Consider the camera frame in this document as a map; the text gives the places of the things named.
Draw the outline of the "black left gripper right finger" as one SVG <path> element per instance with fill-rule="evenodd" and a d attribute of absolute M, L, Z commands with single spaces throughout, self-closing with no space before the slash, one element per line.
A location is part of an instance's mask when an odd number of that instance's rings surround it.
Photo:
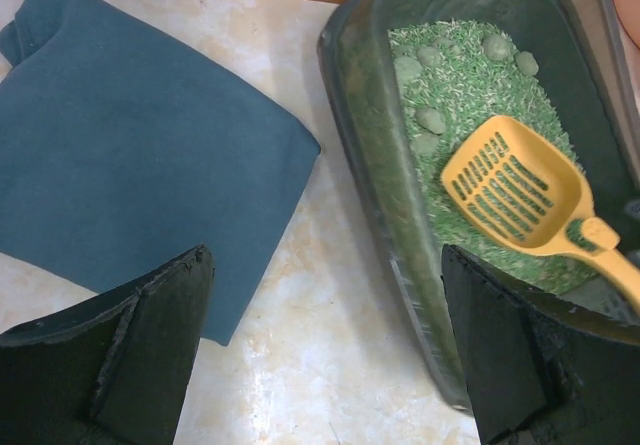
<path fill-rule="evenodd" d="M 442 280 L 483 444 L 636 444 L 639 328 L 442 249 Z"/>

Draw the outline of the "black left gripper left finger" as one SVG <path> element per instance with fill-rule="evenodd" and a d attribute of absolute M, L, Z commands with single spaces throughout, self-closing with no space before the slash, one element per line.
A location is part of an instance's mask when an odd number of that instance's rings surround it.
<path fill-rule="evenodd" d="M 199 245 L 3 332 L 2 443 L 173 443 L 213 277 Z"/>

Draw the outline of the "yellow litter scoop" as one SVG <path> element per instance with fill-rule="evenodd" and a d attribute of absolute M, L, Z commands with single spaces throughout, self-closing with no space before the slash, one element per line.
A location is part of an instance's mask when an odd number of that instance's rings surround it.
<path fill-rule="evenodd" d="M 537 132 L 505 116 L 480 125 L 456 150 L 441 183 L 461 213 L 503 247 L 563 255 L 597 270 L 639 306 L 639 270 L 617 249 L 617 232 L 595 213 L 575 164 Z"/>

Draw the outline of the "dark grey litter box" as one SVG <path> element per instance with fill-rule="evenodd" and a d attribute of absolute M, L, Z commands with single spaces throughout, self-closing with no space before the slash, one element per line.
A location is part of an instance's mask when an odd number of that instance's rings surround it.
<path fill-rule="evenodd" d="M 394 276 L 444 402 L 469 412 L 441 281 L 441 248 L 420 197 L 386 33 L 436 20 L 507 32 L 540 66 L 597 213 L 624 252 L 639 246 L 639 114 L 612 0 L 348 0 L 318 42 L 325 88 L 383 267 Z"/>

